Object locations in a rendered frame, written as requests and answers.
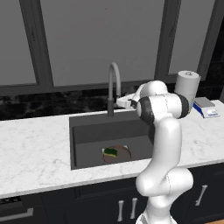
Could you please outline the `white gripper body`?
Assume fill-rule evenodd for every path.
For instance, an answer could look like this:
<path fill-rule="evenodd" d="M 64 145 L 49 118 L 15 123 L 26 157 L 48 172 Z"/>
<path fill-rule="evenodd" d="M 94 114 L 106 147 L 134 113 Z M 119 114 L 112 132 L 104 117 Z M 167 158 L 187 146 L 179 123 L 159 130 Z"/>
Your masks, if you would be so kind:
<path fill-rule="evenodd" d="M 132 105 L 132 99 L 134 97 L 134 94 L 126 94 L 123 97 L 116 99 L 116 104 L 120 108 L 124 109 L 135 109 L 136 107 Z"/>

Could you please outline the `dark grey sink basin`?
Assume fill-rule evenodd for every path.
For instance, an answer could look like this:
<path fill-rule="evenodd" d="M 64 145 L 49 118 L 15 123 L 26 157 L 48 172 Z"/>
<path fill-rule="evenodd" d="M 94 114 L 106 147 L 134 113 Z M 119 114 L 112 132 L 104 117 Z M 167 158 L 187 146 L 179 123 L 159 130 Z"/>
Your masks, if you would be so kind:
<path fill-rule="evenodd" d="M 71 169 L 81 169 L 105 163 L 102 149 L 123 145 L 131 152 L 130 161 L 152 157 L 153 127 L 149 127 L 132 111 L 69 117 Z"/>

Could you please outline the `dark round pan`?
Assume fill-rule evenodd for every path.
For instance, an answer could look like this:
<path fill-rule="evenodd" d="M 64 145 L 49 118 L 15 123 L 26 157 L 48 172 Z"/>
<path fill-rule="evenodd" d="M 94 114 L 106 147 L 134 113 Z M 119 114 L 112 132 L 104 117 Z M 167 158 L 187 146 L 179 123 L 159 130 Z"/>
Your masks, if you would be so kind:
<path fill-rule="evenodd" d="M 105 148 L 113 148 L 117 150 L 117 157 L 110 157 L 103 154 Z M 105 163 L 115 164 L 130 161 L 131 152 L 130 150 L 123 145 L 113 145 L 109 147 L 105 147 L 102 149 L 102 158 Z"/>

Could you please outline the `green and yellow sponge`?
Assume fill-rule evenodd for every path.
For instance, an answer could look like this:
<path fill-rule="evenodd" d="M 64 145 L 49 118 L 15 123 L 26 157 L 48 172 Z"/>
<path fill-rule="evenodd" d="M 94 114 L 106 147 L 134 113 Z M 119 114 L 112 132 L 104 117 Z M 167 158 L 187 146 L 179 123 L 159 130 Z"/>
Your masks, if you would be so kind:
<path fill-rule="evenodd" d="M 106 155 L 106 156 L 116 158 L 117 157 L 117 150 L 113 149 L 113 148 L 105 148 L 103 154 Z"/>

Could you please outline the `dark panel under sink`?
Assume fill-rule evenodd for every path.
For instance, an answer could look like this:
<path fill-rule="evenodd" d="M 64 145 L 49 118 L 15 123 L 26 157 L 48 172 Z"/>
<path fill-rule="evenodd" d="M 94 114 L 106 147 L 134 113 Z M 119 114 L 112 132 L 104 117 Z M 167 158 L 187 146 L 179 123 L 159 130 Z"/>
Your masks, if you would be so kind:
<path fill-rule="evenodd" d="M 121 190 L 133 188 L 135 186 L 135 178 L 125 178 L 91 185 L 82 185 L 76 189 L 76 196 L 78 198 L 84 198 L 90 197 L 94 194 L 112 193 L 116 191 L 120 192 Z"/>

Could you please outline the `grey arched tap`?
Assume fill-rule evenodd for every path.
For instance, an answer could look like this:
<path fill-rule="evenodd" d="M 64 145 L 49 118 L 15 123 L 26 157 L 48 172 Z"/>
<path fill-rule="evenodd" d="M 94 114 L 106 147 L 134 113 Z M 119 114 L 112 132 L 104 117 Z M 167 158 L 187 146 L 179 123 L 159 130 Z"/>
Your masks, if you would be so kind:
<path fill-rule="evenodd" d="M 108 69 L 108 117 L 114 115 L 115 98 L 113 95 L 113 78 L 115 78 L 115 96 L 119 98 L 121 96 L 121 75 L 118 65 L 115 62 L 112 62 Z"/>

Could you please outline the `dark framed window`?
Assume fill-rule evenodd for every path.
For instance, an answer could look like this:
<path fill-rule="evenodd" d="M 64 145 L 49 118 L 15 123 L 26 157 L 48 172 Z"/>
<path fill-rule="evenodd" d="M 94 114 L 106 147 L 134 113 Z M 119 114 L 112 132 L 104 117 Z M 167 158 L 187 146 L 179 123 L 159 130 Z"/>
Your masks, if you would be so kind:
<path fill-rule="evenodd" d="M 0 95 L 206 77 L 224 0 L 0 0 Z"/>

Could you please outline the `white paper towel roll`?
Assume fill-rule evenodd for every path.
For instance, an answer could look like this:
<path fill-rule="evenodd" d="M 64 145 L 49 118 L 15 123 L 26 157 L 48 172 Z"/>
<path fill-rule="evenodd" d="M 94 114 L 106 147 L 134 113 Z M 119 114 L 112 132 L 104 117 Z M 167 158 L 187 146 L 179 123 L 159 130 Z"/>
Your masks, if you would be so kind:
<path fill-rule="evenodd" d="M 183 95 L 189 105 L 193 105 L 194 98 L 198 91 L 200 76 L 193 71 L 179 71 L 174 92 Z"/>

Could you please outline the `white and blue kitchen scale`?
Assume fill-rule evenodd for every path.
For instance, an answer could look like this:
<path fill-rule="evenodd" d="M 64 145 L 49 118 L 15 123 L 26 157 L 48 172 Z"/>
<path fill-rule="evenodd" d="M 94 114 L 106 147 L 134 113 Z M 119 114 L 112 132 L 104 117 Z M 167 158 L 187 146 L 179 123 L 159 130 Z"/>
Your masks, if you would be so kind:
<path fill-rule="evenodd" d="M 203 118 L 219 117 L 220 114 L 214 103 L 206 97 L 198 97 L 193 102 L 193 107 L 201 114 Z"/>

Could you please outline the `dark cupboard door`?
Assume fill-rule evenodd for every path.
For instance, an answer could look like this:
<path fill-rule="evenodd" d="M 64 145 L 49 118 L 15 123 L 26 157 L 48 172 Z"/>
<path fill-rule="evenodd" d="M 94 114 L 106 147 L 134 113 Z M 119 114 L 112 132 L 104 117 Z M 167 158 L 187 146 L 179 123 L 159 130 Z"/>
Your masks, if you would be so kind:
<path fill-rule="evenodd" d="M 135 219 L 132 220 L 130 218 L 131 208 L 132 208 L 132 198 L 138 198 L 136 203 L 136 216 Z M 140 194 L 129 194 L 128 195 L 128 205 L 127 205 L 127 221 L 126 224 L 136 224 L 137 218 L 144 211 L 147 206 L 147 197 L 144 197 Z"/>
<path fill-rule="evenodd" d="M 207 224 L 224 219 L 224 163 L 189 168 L 193 187 L 183 193 L 171 207 L 178 224 Z M 199 206 L 195 201 L 203 185 L 208 185 Z"/>
<path fill-rule="evenodd" d="M 125 224 L 125 200 L 122 221 L 118 222 L 118 197 L 89 199 L 65 208 L 66 224 Z"/>

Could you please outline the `dark dishwasher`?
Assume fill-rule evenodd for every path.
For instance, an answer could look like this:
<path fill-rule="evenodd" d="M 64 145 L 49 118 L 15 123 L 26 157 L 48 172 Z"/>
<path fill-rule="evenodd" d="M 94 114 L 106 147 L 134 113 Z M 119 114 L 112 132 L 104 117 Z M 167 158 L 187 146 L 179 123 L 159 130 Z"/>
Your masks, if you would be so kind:
<path fill-rule="evenodd" d="M 41 197 L 38 194 L 0 199 L 0 217 L 25 213 L 33 208 L 33 216 L 0 222 L 0 224 L 49 224 Z"/>

